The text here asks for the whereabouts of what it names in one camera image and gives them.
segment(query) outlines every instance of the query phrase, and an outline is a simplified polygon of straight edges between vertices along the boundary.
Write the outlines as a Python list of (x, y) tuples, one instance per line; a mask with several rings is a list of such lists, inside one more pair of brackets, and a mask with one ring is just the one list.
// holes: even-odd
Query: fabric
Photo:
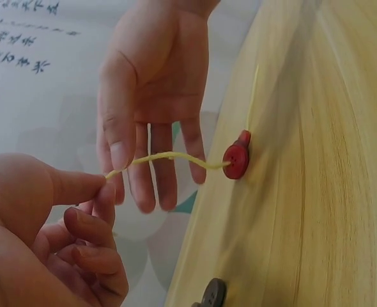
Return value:
[[(0, 0), (0, 153), (22, 152), (57, 168), (100, 172), (98, 67), (112, 29), (132, 4)], [(231, 67), (257, 9), (255, 0), (227, 0), (210, 19), (210, 69), (201, 114), (206, 150)], [(178, 123), (173, 131), (174, 149), (184, 151)], [(164, 303), (197, 191), (186, 161), (176, 160), (176, 172), (179, 205), (173, 212), (141, 214), (130, 193), (116, 208), (116, 244), (130, 282), (126, 307)], [(49, 221), (63, 210), (54, 209)]]

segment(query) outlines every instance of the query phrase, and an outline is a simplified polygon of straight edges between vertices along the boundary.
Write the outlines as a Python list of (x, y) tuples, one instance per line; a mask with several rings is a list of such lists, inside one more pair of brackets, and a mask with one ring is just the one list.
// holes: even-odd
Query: dark button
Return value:
[(204, 291), (200, 307), (222, 307), (227, 287), (221, 279), (213, 278)]
[(243, 130), (240, 137), (224, 153), (222, 160), (231, 164), (224, 166), (222, 170), (229, 179), (240, 179), (245, 174), (249, 163), (250, 140), (251, 133)]

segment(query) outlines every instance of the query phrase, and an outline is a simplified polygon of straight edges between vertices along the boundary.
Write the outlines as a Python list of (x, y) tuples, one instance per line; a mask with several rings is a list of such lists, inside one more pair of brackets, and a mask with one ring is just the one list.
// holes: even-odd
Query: chinese characters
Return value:
[(34, 36), (13, 35), (9, 31), (0, 31), (0, 43), (6, 42), (9, 45), (15, 45), (20, 42), (23, 46), (30, 47), (35, 40), (36, 37)]
[(44, 4), (44, 0), (0, 0), (0, 8), (21, 9), (25, 12), (45, 11), (49, 15), (58, 14), (59, 1)]
[(36, 29), (36, 30), (49, 30), (55, 33), (64, 33), (66, 35), (70, 36), (76, 36), (79, 35), (81, 32), (77, 31), (68, 31), (60, 28), (54, 28), (54, 27), (48, 27), (48, 26), (43, 26), (43, 25), (35, 25), (35, 24), (26, 24), (25, 22), (15, 22), (15, 21), (4, 21), (4, 19), (0, 20), (0, 24), (4, 26), (13, 26), (13, 27), (21, 27), (21, 28), (31, 28), (31, 29)]
[(19, 68), (30, 68), (36, 75), (44, 73), (45, 69), (50, 66), (50, 63), (47, 60), (30, 61), (28, 58), (16, 56), (11, 52), (4, 51), (0, 51), (0, 63), (13, 65)]

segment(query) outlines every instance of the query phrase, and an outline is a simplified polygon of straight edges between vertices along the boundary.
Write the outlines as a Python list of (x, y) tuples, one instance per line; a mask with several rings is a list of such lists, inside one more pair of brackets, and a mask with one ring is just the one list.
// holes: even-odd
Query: yellow string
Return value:
[[(247, 122), (246, 122), (246, 129), (247, 130), (250, 130), (250, 117), (251, 117), (251, 114), (252, 114), (252, 107), (254, 105), (253, 102), (254, 102), (254, 96), (255, 96), (255, 92), (256, 92), (258, 71), (259, 71), (259, 65), (257, 65), (256, 71), (255, 71), (255, 74), (254, 74), (252, 89), (251, 89), (251, 102), (249, 104), (248, 114), (247, 114)], [(132, 161), (131, 164), (140, 164), (140, 163), (145, 163), (145, 162), (149, 162), (149, 161), (153, 161), (153, 160), (157, 160), (157, 159), (174, 159), (174, 158), (186, 159), (186, 160), (193, 162), (193, 163), (195, 163), (195, 164), (197, 164), (200, 167), (205, 168), (205, 169), (219, 169), (219, 168), (223, 168), (224, 166), (230, 165), (230, 162), (221, 162), (221, 163), (216, 163), (216, 164), (210, 164), (210, 163), (204, 162), (204, 161), (202, 161), (202, 160), (200, 160), (196, 157), (193, 157), (192, 155), (189, 155), (189, 154), (183, 153), (183, 152), (156, 153), (155, 155), (148, 155), (147, 157), (135, 159), (135, 160)], [(123, 170), (119, 171), (119, 170), (114, 169), (113, 171), (111, 171), (109, 174), (106, 175), (106, 179), (108, 180), (108, 179), (112, 178), (114, 175), (121, 173), (122, 171)]]
[[(147, 157), (135, 159), (130, 164), (131, 165), (140, 164), (140, 163), (145, 163), (145, 162), (149, 162), (149, 161), (153, 161), (153, 160), (157, 160), (157, 159), (173, 160), (174, 158), (186, 159), (186, 160), (193, 162), (193, 163), (195, 163), (195, 164), (197, 164), (200, 167), (205, 168), (205, 169), (219, 169), (219, 168), (223, 168), (224, 166), (230, 165), (230, 162), (220, 162), (220, 163), (216, 163), (216, 164), (210, 164), (210, 163), (204, 162), (203, 160), (200, 160), (196, 157), (193, 157), (192, 155), (189, 155), (189, 154), (183, 153), (183, 152), (160, 152), (160, 153), (156, 153), (155, 155), (148, 155)], [(109, 174), (106, 175), (106, 179), (110, 179), (114, 175), (121, 173), (121, 172), (122, 171), (114, 169), (113, 171), (111, 171)]]
[(257, 88), (258, 70), (259, 70), (259, 65), (257, 65), (257, 69), (255, 70), (254, 80), (253, 80), (252, 89), (251, 89), (251, 102), (248, 106), (247, 123), (246, 123), (246, 129), (248, 131), (250, 131), (250, 118), (251, 118), (251, 114), (252, 114), (252, 107), (254, 105), (255, 91), (256, 91), (256, 88)]

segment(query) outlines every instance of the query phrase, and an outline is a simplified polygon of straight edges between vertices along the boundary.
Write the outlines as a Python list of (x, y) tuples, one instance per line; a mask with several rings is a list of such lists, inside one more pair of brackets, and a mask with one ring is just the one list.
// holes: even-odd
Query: wrist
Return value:
[(173, 5), (181, 10), (194, 13), (204, 19), (208, 19), (220, 0), (143, 0), (157, 2), (158, 4)]

